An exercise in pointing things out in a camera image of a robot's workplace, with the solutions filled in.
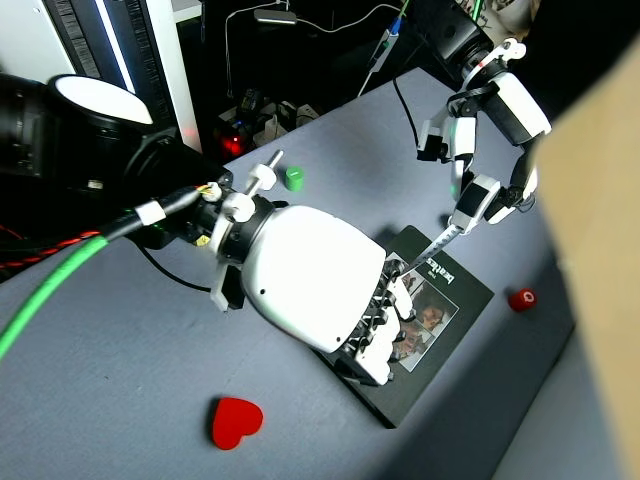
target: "gray tabletop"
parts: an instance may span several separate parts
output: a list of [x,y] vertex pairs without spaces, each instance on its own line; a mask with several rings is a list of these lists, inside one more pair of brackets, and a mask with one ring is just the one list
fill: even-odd
[[[398,83],[418,124],[451,93],[422,71]],[[380,242],[408,224],[434,237],[453,206],[448,167],[415,160],[390,84],[233,162],[236,185],[276,148],[283,166],[305,169],[306,184],[277,186],[270,199],[325,210]],[[517,156],[481,118],[476,171],[507,180]],[[0,365],[0,478],[489,478],[573,325],[541,212],[538,202],[447,248],[496,295],[396,430],[252,307],[221,314],[127,240],[114,242]],[[0,324],[67,254],[0,286]],[[211,281],[205,249],[174,242],[155,255],[185,279]],[[505,291],[525,286],[539,305],[513,314]],[[265,414],[230,452],[211,444],[207,422],[224,395]]]

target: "green bottle cap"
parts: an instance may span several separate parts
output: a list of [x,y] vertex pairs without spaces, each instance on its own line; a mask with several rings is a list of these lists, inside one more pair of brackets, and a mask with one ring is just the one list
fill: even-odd
[[304,186],[304,170],[300,167],[289,167],[287,168],[287,189],[292,192],[298,192],[302,190]]

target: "beige blurry object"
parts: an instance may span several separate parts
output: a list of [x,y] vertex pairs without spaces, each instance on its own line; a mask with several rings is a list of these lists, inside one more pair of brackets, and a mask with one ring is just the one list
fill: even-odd
[[640,44],[536,159],[578,328],[616,440],[640,478]]

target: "table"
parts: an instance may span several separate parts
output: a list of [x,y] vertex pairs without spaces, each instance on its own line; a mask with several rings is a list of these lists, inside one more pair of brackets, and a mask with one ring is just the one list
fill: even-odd
[[[451,93],[419,70],[398,83],[418,124]],[[452,208],[449,168],[415,160],[390,84],[233,162],[236,185],[276,148],[282,167],[305,169],[306,184],[278,185],[270,199],[323,209],[380,242],[408,224],[435,237]],[[517,155],[481,118],[476,171],[507,180]],[[221,314],[129,241],[114,242],[0,365],[2,478],[489,478],[573,327],[541,212],[538,202],[447,247],[496,295],[396,430],[252,307]],[[0,324],[67,254],[0,286]],[[212,278],[206,249],[174,242],[155,255],[192,282]],[[540,301],[517,315],[505,292],[524,286]],[[209,408],[223,395],[265,412],[261,432],[231,452],[209,440]]]

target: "white cable label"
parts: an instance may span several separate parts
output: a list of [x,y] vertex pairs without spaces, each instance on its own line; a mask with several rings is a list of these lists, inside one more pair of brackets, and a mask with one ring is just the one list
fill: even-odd
[[136,207],[135,210],[138,214],[138,217],[140,217],[140,220],[142,220],[142,224],[145,226],[153,225],[154,223],[167,218],[164,210],[155,200],[153,202],[140,205]]

